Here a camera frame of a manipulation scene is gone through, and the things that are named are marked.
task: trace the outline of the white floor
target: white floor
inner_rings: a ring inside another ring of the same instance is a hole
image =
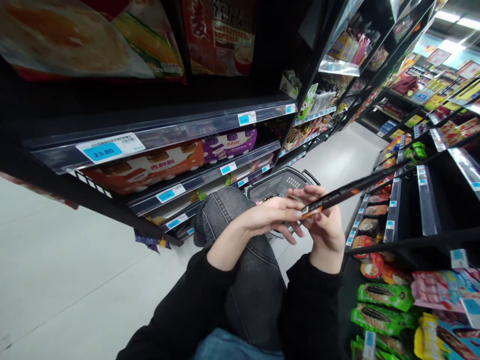
[[[386,144],[354,123],[294,168],[333,190],[369,174]],[[198,251],[190,239],[159,256],[128,226],[2,178],[0,196],[0,360],[114,359]],[[340,205],[344,229],[357,202]],[[271,244],[286,279],[312,239]]]

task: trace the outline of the gray jeans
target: gray jeans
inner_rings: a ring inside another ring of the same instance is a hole
[[[240,190],[230,186],[208,195],[193,220],[195,245],[211,246],[233,219],[254,206]],[[265,235],[250,240],[239,265],[225,301],[229,325],[249,344],[281,351],[277,317],[286,287]]]

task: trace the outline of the left hand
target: left hand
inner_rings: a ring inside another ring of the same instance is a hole
[[[283,222],[289,223],[295,233],[303,237],[305,234],[297,221],[302,217],[300,210],[304,207],[305,205],[298,200],[273,197],[242,213],[232,225],[245,231],[249,239],[275,230],[282,233],[290,244],[295,245],[297,242]]]

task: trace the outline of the black sleeve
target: black sleeve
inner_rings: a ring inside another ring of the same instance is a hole
[[[117,360],[188,359],[199,341],[218,327],[237,267],[218,270],[207,261],[208,250],[190,259],[186,272],[156,307],[150,323],[137,330]]]
[[[286,359],[338,359],[340,274],[318,270],[303,255],[288,271],[278,330]]]

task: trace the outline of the purple product package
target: purple product package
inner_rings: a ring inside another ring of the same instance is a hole
[[[205,164],[215,164],[219,160],[231,159],[246,154],[255,146],[257,129],[254,126],[227,130],[201,140]]]

